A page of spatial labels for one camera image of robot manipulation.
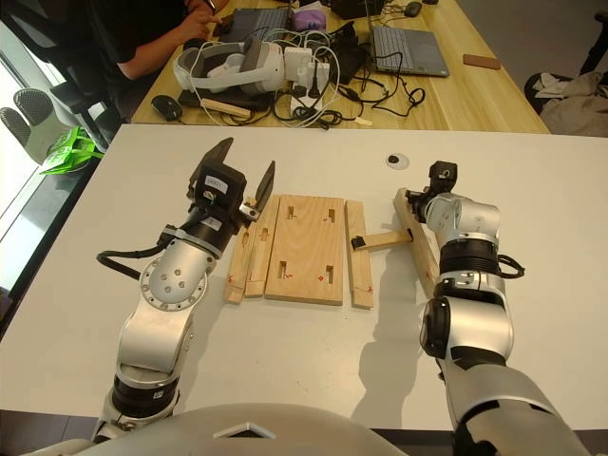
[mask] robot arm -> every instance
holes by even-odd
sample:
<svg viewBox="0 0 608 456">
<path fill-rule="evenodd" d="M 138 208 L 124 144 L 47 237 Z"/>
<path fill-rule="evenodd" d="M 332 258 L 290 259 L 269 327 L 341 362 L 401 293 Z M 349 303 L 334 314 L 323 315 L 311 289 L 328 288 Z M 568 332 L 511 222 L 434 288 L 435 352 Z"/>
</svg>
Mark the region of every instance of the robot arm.
<svg viewBox="0 0 608 456">
<path fill-rule="evenodd" d="M 97 443 L 172 415 L 181 369 L 194 338 L 192 312 L 204 299 L 207 277 L 232 235 L 259 217 L 272 193 L 274 162 L 258 187 L 256 202 L 243 203 L 247 181 L 223 163 L 232 141 L 224 140 L 205 154 L 190 180 L 188 198 L 193 203 L 188 220 L 180 228 L 165 227 L 159 244 L 166 250 L 141 274 L 109 257 L 143 255 L 104 252 L 98 256 L 104 265 L 138 277 L 141 297 L 121 332 L 114 386 L 95 430 Z"/>
<path fill-rule="evenodd" d="M 522 276 L 523 268 L 498 255 L 498 209 L 449 193 L 454 163 L 437 161 L 429 176 L 424 192 L 407 193 L 414 216 L 440 247 L 440 275 L 420 343 L 446 384 L 454 454 L 588 455 L 535 383 L 506 365 L 513 325 L 504 278 Z M 519 273 L 504 274 L 500 262 Z"/>
</svg>

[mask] wooden stick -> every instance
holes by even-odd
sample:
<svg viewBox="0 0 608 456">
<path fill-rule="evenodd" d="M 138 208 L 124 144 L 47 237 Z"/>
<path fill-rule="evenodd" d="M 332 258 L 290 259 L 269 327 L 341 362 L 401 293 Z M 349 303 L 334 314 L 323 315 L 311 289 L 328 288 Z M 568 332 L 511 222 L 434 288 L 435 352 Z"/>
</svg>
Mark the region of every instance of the wooden stick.
<svg viewBox="0 0 608 456">
<path fill-rule="evenodd" d="M 279 195 L 272 195 L 257 221 L 256 241 L 249 260 L 249 272 L 245 285 L 245 296 L 258 297 L 264 295 L 270 254 L 273 251 L 275 239 L 276 214 L 278 212 Z"/>
<path fill-rule="evenodd" d="M 256 240 L 256 229 L 257 225 L 251 223 L 249 228 L 242 226 L 238 232 L 237 243 L 232 253 L 230 270 L 224 287 L 224 299 L 228 302 L 239 304 L 243 299 L 249 260 Z"/>
<path fill-rule="evenodd" d="M 373 307 L 373 288 L 371 286 L 370 253 L 368 250 L 354 250 L 351 239 L 365 235 L 365 214 L 363 203 L 347 200 L 344 205 L 347 227 L 347 246 L 349 260 L 349 279 L 353 307 L 371 309 Z"/>
<path fill-rule="evenodd" d="M 418 277 L 425 290 L 425 294 L 427 298 L 431 299 L 435 289 L 435 280 L 439 276 L 439 266 L 437 265 L 435 255 L 430 250 L 429 239 L 425 230 L 411 213 L 408 199 L 406 198 L 406 191 L 406 188 L 397 190 L 393 203 L 401 224 L 406 230 L 409 230 L 413 238 L 410 247 L 411 255 L 414 258 Z"/>
<path fill-rule="evenodd" d="M 215 100 L 208 100 L 203 98 L 200 100 L 200 105 L 205 106 L 207 109 L 213 109 L 218 112 L 225 112 L 226 114 L 232 114 L 233 116 L 249 117 L 251 111 L 243 107 L 234 106 L 232 104 L 216 102 Z"/>
<path fill-rule="evenodd" d="M 411 242 L 411 235 L 403 231 L 388 231 L 377 235 L 363 235 L 351 238 L 354 250 L 376 250 L 388 249 L 395 245 Z"/>
</svg>

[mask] laptop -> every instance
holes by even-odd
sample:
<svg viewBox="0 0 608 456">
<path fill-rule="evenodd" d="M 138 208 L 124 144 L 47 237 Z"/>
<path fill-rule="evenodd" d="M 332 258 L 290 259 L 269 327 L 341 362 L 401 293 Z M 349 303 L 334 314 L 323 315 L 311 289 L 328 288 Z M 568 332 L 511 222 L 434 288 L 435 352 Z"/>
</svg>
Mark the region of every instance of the laptop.
<svg viewBox="0 0 608 456">
<path fill-rule="evenodd" d="M 287 8 L 238 8 L 235 9 L 228 29 L 224 28 L 219 35 L 222 43 L 242 43 L 250 36 L 263 41 L 264 36 L 274 29 L 288 29 L 292 23 L 292 1 Z M 277 34 L 271 40 L 282 38 Z"/>
<path fill-rule="evenodd" d="M 371 55 L 378 71 L 449 76 L 446 61 L 432 32 L 373 26 L 368 3 L 369 0 L 365 0 Z"/>
</svg>

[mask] label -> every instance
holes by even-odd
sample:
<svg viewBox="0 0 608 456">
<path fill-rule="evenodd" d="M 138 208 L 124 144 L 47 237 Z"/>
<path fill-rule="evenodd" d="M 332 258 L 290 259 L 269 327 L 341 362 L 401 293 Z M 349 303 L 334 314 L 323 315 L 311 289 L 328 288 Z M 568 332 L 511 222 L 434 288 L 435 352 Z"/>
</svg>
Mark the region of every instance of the label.
<svg viewBox="0 0 608 456">
<path fill-rule="evenodd" d="M 205 185 L 209 185 L 210 187 L 219 190 L 224 195 L 228 191 L 228 184 L 223 180 L 219 180 L 218 178 L 214 178 L 213 176 L 205 176 Z"/>
<path fill-rule="evenodd" d="M 221 221 L 219 221 L 217 218 L 213 218 L 213 217 L 208 217 L 205 220 L 202 221 L 203 225 L 207 225 L 209 228 L 212 228 L 216 231 L 219 231 L 219 228 L 221 228 Z"/>
</svg>

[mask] wooden block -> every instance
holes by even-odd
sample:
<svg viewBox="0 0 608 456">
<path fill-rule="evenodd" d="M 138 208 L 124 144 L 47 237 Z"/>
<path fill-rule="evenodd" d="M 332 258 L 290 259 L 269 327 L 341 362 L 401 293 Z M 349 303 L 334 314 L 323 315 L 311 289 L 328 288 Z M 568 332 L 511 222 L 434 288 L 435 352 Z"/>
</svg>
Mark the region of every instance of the wooden block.
<svg viewBox="0 0 608 456">
<path fill-rule="evenodd" d="M 344 212 L 346 215 L 346 251 L 349 259 L 352 306 L 371 309 L 373 307 L 373 287 L 371 285 L 370 252 L 368 250 L 354 250 L 351 244 L 352 238 L 365 235 L 363 203 L 347 200 Z"/>
<path fill-rule="evenodd" d="M 245 285 L 245 296 L 247 297 L 264 295 L 270 254 L 273 251 L 273 241 L 275 240 L 278 202 L 279 195 L 272 195 L 256 223 L 256 240 L 249 261 L 249 272 Z"/>
<path fill-rule="evenodd" d="M 388 249 L 395 245 L 411 242 L 411 235 L 405 231 L 388 231 L 386 233 L 378 233 L 377 235 L 359 235 L 351 237 L 351 245 L 355 238 L 357 238 L 357 241 L 354 242 L 354 250 L 369 250 L 370 252 Z"/>
<path fill-rule="evenodd" d="M 245 293 L 247 281 L 247 271 L 249 269 L 249 259 L 256 240 L 257 225 L 251 223 L 249 228 L 242 226 L 237 235 L 237 243 L 232 253 L 230 270 L 226 277 L 224 287 L 224 299 L 228 302 L 239 304 Z"/>
<path fill-rule="evenodd" d="M 418 277 L 425 290 L 425 294 L 427 295 L 427 298 L 431 299 L 435 289 L 435 280 L 439 276 L 439 266 L 437 265 L 435 255 L 432 253 L 430 245 L 428 244 L 429 239 L 425 230 L 410 211 L 408 199 L 406 198 L 406 191 L 406 188 L 397 190 L 397 195 L 395 196 L 393 203 L 395 210 L 397 211 L 397 216 L 401 220 L 401 224 L 411 233 L 411 255 L 414 258 Z"/>
<path fill-rule="evenodd" d="M 266 297 L 342 304 L 344 200 L 282 195 Z"/>
<path fill-rule="evenodd" d="M 251 116 L 251 111 L 249 109 L 234 106 L 232 104 L 216 102 L 215 100 L 209 100 L 206 98 L 200 100 L 200 105 L 205 106 L 207 109 L 212 109 L 217 112 L 225 112 L 226 114 L 232 114 L 233 116 L 246 118 Z"/>
</svg>

